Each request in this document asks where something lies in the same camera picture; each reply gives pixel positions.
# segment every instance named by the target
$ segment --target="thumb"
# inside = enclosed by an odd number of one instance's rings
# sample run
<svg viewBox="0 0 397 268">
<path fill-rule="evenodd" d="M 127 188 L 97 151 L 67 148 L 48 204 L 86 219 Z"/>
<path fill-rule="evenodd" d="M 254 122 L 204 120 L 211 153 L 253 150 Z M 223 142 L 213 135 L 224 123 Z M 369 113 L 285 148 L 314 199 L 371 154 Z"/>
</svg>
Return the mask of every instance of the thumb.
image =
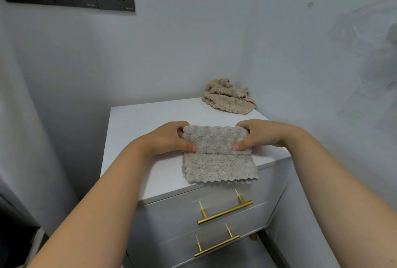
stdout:
<svg viewBox="0 0 397 268">
<path fill-rule="evenodd" d="M 179 150 L 195 153 L 199 150 L 199 147 L 192 142 L 188 142 L 184 139 L 179 139 Z"/>
<path fill-rule="evenodd" d="M 255 141 L 251 135 L 248 135 L 245 139 L 242 139 L 232 146 L 233 151 L 243 151 L 245 149 L 255 146 Z"/>
</svg>

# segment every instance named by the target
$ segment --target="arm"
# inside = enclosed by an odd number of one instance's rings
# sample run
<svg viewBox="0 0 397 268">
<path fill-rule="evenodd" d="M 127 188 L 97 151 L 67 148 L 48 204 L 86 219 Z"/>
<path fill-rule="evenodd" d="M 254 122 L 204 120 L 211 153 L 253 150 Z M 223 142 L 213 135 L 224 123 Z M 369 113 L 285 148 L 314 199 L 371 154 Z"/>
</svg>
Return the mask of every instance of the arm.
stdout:
<svg viewBox="0 0 397 268">
<path fill-rule="evenodd" d="M 178 137 L 187 122 L 170 122 L 128 144 L 63 221 L 29 268 L 120 268 L 151 157 L 173 150 L 197 151 Z"/>
<path fill-rule="evenodd" d="M 357 180 L 309 133 L 284 123 L 248 120 L 233 146 L 286 147 L 310 207 L 343 268 L 397 267 L 397 213 Z"/>
</svg>

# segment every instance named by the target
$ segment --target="cabinet top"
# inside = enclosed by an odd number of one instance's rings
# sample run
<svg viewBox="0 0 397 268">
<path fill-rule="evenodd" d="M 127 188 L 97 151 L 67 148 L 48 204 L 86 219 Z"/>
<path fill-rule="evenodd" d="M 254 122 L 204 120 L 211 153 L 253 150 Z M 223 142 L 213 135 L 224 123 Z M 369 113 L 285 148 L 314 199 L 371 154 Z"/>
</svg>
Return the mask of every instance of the cabinet top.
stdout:
<svg viewBox="0 0 397 268">
<path fill-rule="evenodd" d="M 217 110 L 201 98 L 174 100 L 112 107 L 110 111 L 101 176 L 122 149 L 132 140 L 169 121 L 187 121 L 200 126 L 235 126 L 249 119 L 267 120 L 258 111 L 247 115 Z M 275 164 L 277 160 L 290 157 L 285 148 L 274 146 L 255 147 L 252 158 L 258 169 Z M 182 175 L 182 153 L 172 152 L 157 156 L 143 177 L 138 205 L 159 201 L 205 186 L 189 184 Z"/>
</svg>

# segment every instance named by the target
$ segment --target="hand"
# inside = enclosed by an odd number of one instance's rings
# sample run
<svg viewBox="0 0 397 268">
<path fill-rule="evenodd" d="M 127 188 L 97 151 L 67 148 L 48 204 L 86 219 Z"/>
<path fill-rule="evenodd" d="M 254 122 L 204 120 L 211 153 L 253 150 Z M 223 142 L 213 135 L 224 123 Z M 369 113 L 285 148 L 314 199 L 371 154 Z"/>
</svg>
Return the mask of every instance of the hand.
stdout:
<svg viewBox="0 0 397 268">
<path fill-rule="evenodd" d="M 178 136 L 178 131 L 182 131 L 183 127 L 188 125 L 190 124 L 185 121 L 168 122 L 156 130 L 138 137 L 136 141 L 151 156 L 174 150 L 197 152 L 199 150 L 197 145 Z"/>
<path fill-rule="evenodd" d="M 234 151 L 263 145 L 285 147 L 290 135 L 302 130 L 299 127 L 285 123 L 257 119 L 241 121 L 236 126 L 247 129 L 249 135 L 233 145 Z"/>
</svg>

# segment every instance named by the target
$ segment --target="crumpled towel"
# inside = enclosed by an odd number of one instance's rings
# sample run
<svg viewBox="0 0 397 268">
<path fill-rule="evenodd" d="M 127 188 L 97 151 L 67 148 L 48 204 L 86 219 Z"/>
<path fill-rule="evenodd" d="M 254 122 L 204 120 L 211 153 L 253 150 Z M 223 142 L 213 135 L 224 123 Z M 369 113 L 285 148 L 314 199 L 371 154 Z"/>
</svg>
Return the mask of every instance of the crumpled towel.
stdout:
<svg viewBox="0 0 397 268">
<path fill-rule="evenodd" d="M 244 139 L 242 127 L 185 126 L 182 137 L 198 146 L 197 153 L 183 155 L 182 173 L 188 182 L 257 180 L 258 169 L 251 150 L 233 151 L 232 145 Z"/>
<path fill-rule="evenodd" d="M 208 105 L 227 112 L 248 114 L 256 108 L 248 88 L 238 89 L 229 79 L 219 78 L 207 83 L 201 98 Z"/>
</svg>

